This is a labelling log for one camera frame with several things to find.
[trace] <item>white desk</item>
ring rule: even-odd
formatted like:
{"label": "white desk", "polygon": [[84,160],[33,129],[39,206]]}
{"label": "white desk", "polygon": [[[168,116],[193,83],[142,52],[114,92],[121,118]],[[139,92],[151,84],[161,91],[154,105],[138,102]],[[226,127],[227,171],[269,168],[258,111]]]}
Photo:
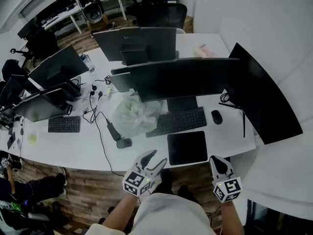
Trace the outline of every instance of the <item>white desk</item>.
{"label": "white desk", "polygon": [[[179,34],[177,35],[176,49],[179,51],[180,57],[192,57],[193,46],[204,43],[209,50],[216,53],[218,57],[228,57],[229,52],[224,45],[221,37],[217,34]],[[121,67],[121,62],[109,62],[101,49],[97,48],[86,52],[95,64],[98,72],[98,78],[102,79],[110,74],[110,70]],[[89,74],[82,75],[82,82],[90,83]],[[103,90],[106,85],[103,82],[96,82],[98,91]],[[110,100],[101,98],[98,103],[98,109],[110,118],[115,107],[121,100],[121,93],[115,93]],[[253,128],[251,123],[246,120],[246,137],[243,138],[243,119],[240,112],[236,109],[219,105],[219,95],[198,96],[197,102],[199,106],[203,106],[207,120],[207,126],[198,128],[196,131],[203,130],[205,132],[205,140],[207,146],[208,158],[211,155],[219,155],[222,157],[233,156],[256,148]],[[88,106],[89,101],[85,100],[74,106],[74,113],[79,115],[84,110],[83,105]],[[213,123],[211,111],[219,110],[223,123],[216,125]],[[98,125],[101,129],[102,138],[106,154],[112,164],[113,170],[124,171],[130,168],[137,155],[151,149],[157,149],[158,152],[151,161],[156,163],[164,157],[168,158],[167,135],[146,138],[145,134],[132,138],[132,147],[126,149],[117,149],[116,142],[112,139],[106,122],[102,116],[97,118]],[[91,125],[85,120],[81,120],[80,133],[48,133],[48,121],[40,121],[30,123],[25,120],[24,139],[22,143],[22,157],[33,161],[58,165],[78,169],[92,170],[109,170],[109,164],[105,159],[103,148],[100,142],[99,132],[95,124]],[[16,140],[20,137],[20,126],[17,124],[15,129]],[[37,141],[35,144],[29,144],[27,135],[33,130],[37,133]],[[7,131],[0,131],[0,149],[7,150],[6,143],[8,140]],[[197,151],[197,144],[191,153]],[[20,155],[16,141],[9,150],[10,153]]]}
{"label": "white desk", "polygon": [[[126,18],[126,15],[125,15],[125,10],[124,10],[124,6],[122,4],[122,1],[121,0],[118,0],[118,3],[119,3],[119,6],[121,8],[121,12],[123,14],[123,17],[124,17],[124,20],[126,21],[127,18]],[[69,11],[65,11],[65,12],[62,12],[60,13],[59,15],[57,15],[55,18],[57,18],[55,21],[49,23],[50,21],[52,21],[53,19],[51,19],[50,21],[48,21],[46,24],[43,25],[43,27],[46,29],[49,29],[50,27],[54,26],[55,24],[57,24],[58,22],[64,20],[65,18],[68,18],[70,17],[72,22],[74,23],[75,27],[77,28],[77,30],[79,31],[80,34],[82,34],[82,31],[80,29],[80,27],[78,26],[78,24],[76,23],[75,19],[73,18],[73,15],[78,13],[80,11],[80,8],[79,6],[75,6],[74,8],[72,8],[71,10]]]}

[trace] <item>person's arm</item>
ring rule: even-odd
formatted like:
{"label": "person's arm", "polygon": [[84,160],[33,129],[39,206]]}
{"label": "person's arm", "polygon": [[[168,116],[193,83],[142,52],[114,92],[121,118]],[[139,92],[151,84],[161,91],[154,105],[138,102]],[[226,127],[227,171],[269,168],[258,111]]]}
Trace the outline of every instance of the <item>person's arm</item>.
{"label": "person's arm", "polygon": [[221,203],[223,219],[223,235],[243,235],[245,234],[239,216],[232,201]]}
{"label": "person's arm", "polygon": [[108,228],[123,232],[131,218],[137,200],[136,196],[126,193],[102,224]]}
{"label": "person's arm", "polygon": [[15,183],[14,183],[14,178],[13,178],[13,171],[11,165],[8,165],[6,168],[6,171],[8,173],[8,181],[11,184],[11,192],[12,194],[15,194]]}

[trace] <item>white shirt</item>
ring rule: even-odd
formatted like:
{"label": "white shirt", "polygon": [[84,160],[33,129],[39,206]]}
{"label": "white shirt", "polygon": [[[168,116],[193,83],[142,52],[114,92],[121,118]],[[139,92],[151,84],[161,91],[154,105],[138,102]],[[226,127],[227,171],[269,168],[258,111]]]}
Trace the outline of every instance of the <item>white shirt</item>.
{"label": "white shirt", "polygon": [[[130,235],[215,235],[202,207],[176,195],[155,193],[140,205]],[[125,235],[93,224],[86,235]]]}

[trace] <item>computer mouse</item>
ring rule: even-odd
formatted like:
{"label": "computer mouse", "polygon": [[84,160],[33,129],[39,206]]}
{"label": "computer mouse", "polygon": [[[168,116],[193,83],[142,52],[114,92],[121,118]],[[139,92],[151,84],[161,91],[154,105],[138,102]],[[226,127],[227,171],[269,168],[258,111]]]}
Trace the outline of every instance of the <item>computer mouse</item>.
{"label": "computer mouse", "polygon": [[124,149],[127,147],[131,147],[132,146],[132,140],[131,139],[120,139],[116,142],[116,147],[119,149]]}
{"label": "computer mouse", "polygon": [[218,110],[211,112],[214,123],[221,124],[223,122],[222,116]]}

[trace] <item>drawing tablet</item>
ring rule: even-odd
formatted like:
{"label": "drawing tablet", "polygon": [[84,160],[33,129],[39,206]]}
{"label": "drawing tablet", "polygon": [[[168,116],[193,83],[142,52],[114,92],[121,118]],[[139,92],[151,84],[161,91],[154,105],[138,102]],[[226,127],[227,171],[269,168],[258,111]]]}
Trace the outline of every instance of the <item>drawing tablet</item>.
{"label": "drawing tablet", "polygon": [[170,165],[207,161],[204,131],[167,136]]}

